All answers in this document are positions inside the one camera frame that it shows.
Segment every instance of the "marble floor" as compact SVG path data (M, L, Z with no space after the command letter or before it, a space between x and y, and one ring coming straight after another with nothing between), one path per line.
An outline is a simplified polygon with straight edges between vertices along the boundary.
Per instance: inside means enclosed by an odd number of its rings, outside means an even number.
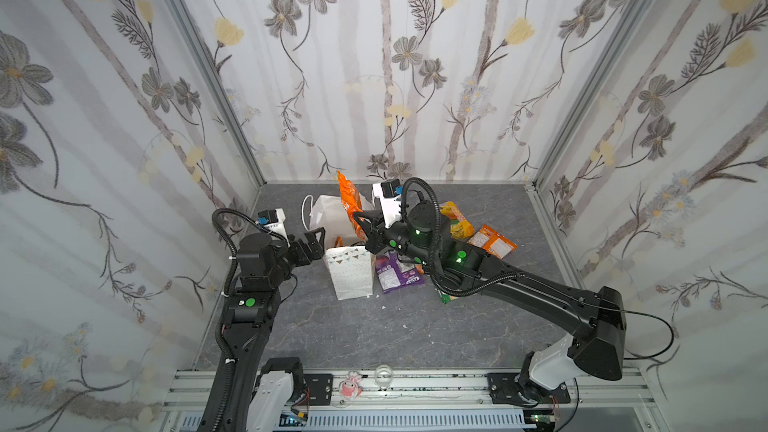
M518 245L506 262L563 282L523 186L437 185L434 189L441 202L453 200L475 230L487 223ZM361 186L360 192L370 197L370 186ZM267 184L256 210L284 208L287 231L300 236L300 207L307 194L337 196L339 188ZM382 293L375 279L370 298L337 301L322 261L296 268L294 273L298 287L280 307L263 362L295 355L305 368L519 367L527 352L542 350L564 334L530 312L479 294L444 304L429 279L424 285L389 294ZM283 297L292 287L293 281L281 286ZM194 368L216 369L219 355L208 333Z

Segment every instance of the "yellow snack bag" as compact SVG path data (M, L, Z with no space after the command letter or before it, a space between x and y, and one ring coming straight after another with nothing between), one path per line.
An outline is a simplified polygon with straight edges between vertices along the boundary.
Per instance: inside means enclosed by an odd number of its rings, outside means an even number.
M464 214L453 202L446 202L440 205L440 213L451 219L451 237L452 238L467 238L471 237L475 233L475 229L469 220L466 219Z

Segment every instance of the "snack bag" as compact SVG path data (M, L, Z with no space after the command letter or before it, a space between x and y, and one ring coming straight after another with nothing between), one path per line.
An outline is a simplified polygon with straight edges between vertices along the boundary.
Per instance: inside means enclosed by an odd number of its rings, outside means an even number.
M417 273L415 264L403 264L397 260L397 252L389 251L376 256L376 274L385 294L398 288L424 283L424 278Z
M506 254L515 250L518 246L504 235L499 234L489 226L482 226L478 232L467 240L467 244L480 247L486 252L494 254L496 257L504 259Z
M458 210L453 202L446 202L440 205L440 213L451 219L451 237L467 238L475 233L475 229L469 220Z
M341 204L344 206L344 210L346 210L347 216L350 218L350 222L352 223L352 226L355 229L355 234L360 238L360 240L365 241L368 240L366 237L366 234L362 231L362 228L357 225L357 222L355 222L355 219L352 218L352 214L354 212L362 212L362 204L360 203L360 192L357 191L357 187L355 187L355 184L352 183L351 180L349 180L347 177L344 177L341 172L338 170L336 171L336 174L338 175L339 179L339 192L341 195Z

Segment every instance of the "cable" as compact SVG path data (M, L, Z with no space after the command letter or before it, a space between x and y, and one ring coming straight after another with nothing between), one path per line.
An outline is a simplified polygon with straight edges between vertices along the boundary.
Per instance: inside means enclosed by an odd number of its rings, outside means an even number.
M288 298L289 298L291 295L293 295L293 293L296 291L296 287L299 287L299 278L296 276L296 274L294 274L294 273L292 272L292 273L291 273L291 274L288 276L288 278L291 278L291 277L293 277L293 279L294 279L294 280L296 280L296 284L295 284L295 285L293 285L293 290L290 292L290 294L288 294L288 295L287 295L287 296L286 296L286 297L285 297L283 300L281 300L281 301L280 301L280 304L281 304L281 305L283 304L283 302L285 302L286 300L288 300Z
M527 276L526 278L532 280L533 282L541 284L541 285L543 285L543 286L545 286L547 288L550 288L553 291L555 291L557 293L560 293L560 295L563 295L563 296L565 296L567 298L570 298L572 301L579 302L579 300L576 297L574 297L572 295L568 295L565 292L562 292L561 290L558 290L558 289L552 287L550 284L547 284L547 283L544 283L542 281L536 280L535 278L533 278L531 276ZM672 345L674 344L674 329L672 328L672 324L670 324L669 322L665 321L664 319L662 319L658 315L646 314L645 312L625 311L625 310L622 310L622 309L619 309L619 308L603 307L602 305L589 305L589 307L601 308L601 309L604 309L604 310L607 310L607 311L612 311L612 312L624 312L626 314L644 315L645 317L655 318L658 321L664 322L664 325L666 325L667 328L670 330L670 341L667 344L667 347L665 347L662 350L658 351L656 354L641 355L641 356L638 356L638 357L624 357L623 360L645 360L645 359L652 359L654 357L658 357L659 355L662 355L667 350L670 350L672 348Z
M578 393L578 382L576 381L576 378L574 378L574 384L576 384L576 407L574 408L574 412L571 414L571 417L569 417L568 420L566 420L562 424L562 426L560 426L555 432L560 432L562 429L565 428L566 425L570 424L571 420L576 415L576 411L578 410L578 396L579 396L579 393Z

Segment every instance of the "wall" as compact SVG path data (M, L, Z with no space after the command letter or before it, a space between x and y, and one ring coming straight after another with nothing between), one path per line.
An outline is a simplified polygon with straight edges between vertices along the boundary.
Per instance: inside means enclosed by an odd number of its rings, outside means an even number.
M185 0L267 179L532 179L629 0Z
M0 9L2 423L157 428L256 189L162 0Z
M674 325L640 366L677 432L768 417L766 26L768 0L656 0L542 187L587 286Z

